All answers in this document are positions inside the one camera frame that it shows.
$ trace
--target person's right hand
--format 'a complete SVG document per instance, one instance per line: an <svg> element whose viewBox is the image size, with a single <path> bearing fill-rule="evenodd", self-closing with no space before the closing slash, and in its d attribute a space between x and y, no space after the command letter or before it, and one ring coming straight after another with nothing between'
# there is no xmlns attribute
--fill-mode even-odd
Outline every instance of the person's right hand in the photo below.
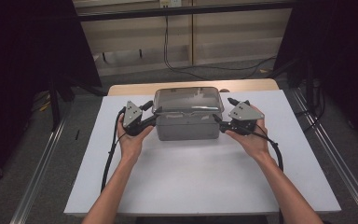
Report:
<svg viewBox="0 0 358 224"><path fill-rule="evenodd" d="M262 113L258 108L251 105L251 107L258 112ZM257 125L255 126L255 133L259 133L262 135L267 134L267 128L265 127L265 122L263 119L257 120ZM243 149L245 149L246 153L256 161L261 161L266 157L270 157L269 155L269 147L266 139L263 139L259 136L249 134L249 135L240 135L234 133L232 131L225 131L227 135L235 139L237 142L241 144Z"/></svg>

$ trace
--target white table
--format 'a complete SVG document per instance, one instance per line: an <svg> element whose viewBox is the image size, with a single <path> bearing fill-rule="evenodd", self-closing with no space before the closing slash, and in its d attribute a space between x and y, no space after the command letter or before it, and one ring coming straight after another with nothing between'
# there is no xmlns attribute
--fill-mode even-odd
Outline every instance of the white table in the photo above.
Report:
<svg viewBox="0 0 358 224"><path fill-rule="evenodd" d="M337 199L282 91L221 93L224 120L233 108L228 97L256 105L266 115L268 135L279 143L284 172L317 212L340 210ZM103 98L89 145L65 214L85 216L97 199L117 112L132 100L142 105L153 95ZM151 115L144 113L144 119ZM120 148L110 167L120 159ZM257 164L225 134L215 140L161 142L154 130L125 189L118 213L127 216L222 216L278 212L278 204Z"/></svg>

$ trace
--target gray plastic container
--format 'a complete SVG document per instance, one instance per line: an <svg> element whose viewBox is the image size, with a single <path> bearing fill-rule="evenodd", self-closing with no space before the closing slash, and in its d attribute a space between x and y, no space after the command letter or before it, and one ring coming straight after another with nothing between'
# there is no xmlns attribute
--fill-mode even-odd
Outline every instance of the gray plastic container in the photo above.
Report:
<svg viewBox="0 0 358 224"><path fill-rule="evenodd" d="M213 114L222 118L224 107L215 87L162 89L156 91L153 112L161 141L215 139L219 125Z"/></svg>

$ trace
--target container lid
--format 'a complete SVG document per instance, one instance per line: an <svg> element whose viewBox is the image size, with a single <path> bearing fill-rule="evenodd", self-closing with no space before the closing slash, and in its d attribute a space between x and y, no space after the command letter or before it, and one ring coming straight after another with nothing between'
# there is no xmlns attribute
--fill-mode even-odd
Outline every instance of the container lid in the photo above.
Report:
<svg viewBox="0 0 358 224"><path fill-rule="evenodd" d="M224 111L219 91L215 87L158 90L153 103L153 113L157 109L158 114L212 114Z"/></svg>

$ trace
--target metal frame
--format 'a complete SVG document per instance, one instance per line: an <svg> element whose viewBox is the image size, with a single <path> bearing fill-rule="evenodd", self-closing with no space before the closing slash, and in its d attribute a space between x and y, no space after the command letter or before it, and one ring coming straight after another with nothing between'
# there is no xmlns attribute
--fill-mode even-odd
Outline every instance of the metal frame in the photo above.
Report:
<svg viewBox="0 0 358 224"><path fill-rule="evenodd" d="M289 0L289 1L262 2L262 3L233 4L233 5L226 5L226 6L219 5L219 6L205 6L205 7L153 8L153 9L119 11L119 12L82 13L82 14L78 14L77 19L80 21L109 21L109 20L146 18L146 17L165 17L165 16L195 15L195 14L219 13L219 12L283 9L283 8L292 8L296 6L308 6L308 5L313 5L317 3L326 3L326 2L329 1L328 0L303 0L303 1Z"/></svg>
<svg viewBox="0 0 358 224"><path fill-rule="evenodd" d="M25 193L22 195L21 201L17 206L16 212L14 213L10 224L25 223L28 215L30 214L34 199L36 198L43 177L45 176L45 172L48 168L48 163L50 161L51 155L53 154L54 149L57 146L67 118L69 118L72 104L72 102L67 103L61 122L58 124L57 129L53 133L51 133L50 138L48 140L48 144L46 145L45 150L43 152L42 158L37 164L36 170L34 171L34 175L31 178Z"/></svg>
<svg viewBox="0 0 358 224"><path fill-rule="evenodd" d="M292 94L295 96L296 101L298 105L301 107L301 109L303 111L307 111L307 103L304 96L301 93L301 90L292 91ZM310 124L315 122L315 117L312 116L310 113L307 113L306 116L307 116L307 121ZM322 143L324 150L329 156L331 162L336 167L339 175L341 176L342 180L344 181L345 185L350 191L353 199L356 201L358 205L358 180L356 179L356 177L354 177L350 168L348 167L346 162L342 159L336 146L334 146L330 137L327 135L327 132L324 130L322 124L320 122L316 122L316 124L312 128L315 131L315 134L318 137L319 141Z"/></svg>

